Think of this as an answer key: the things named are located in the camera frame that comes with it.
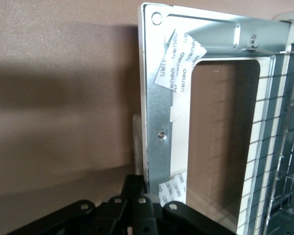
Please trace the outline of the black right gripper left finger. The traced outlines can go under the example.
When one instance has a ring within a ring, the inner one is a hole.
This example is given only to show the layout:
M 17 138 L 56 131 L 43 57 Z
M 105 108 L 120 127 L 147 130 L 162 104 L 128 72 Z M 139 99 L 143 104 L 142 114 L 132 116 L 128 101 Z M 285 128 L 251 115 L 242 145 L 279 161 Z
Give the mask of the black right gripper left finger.
M 99 206 L 79 200 L 43 216 L 11 235 L 125 235 L 134 223 L 139 198 L 144 198 L 142 175 L 126 175 L 122 191 Z

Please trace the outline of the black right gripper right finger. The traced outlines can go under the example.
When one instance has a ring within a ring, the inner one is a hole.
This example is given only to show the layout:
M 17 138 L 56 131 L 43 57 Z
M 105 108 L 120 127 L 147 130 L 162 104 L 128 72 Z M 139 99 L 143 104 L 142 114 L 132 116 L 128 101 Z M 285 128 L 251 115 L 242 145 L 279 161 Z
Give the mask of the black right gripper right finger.
M 134 235 L 233 235 L 234 232 L 195 211 L 173 201 L 161 207 L 147 197 L 133 201 Z

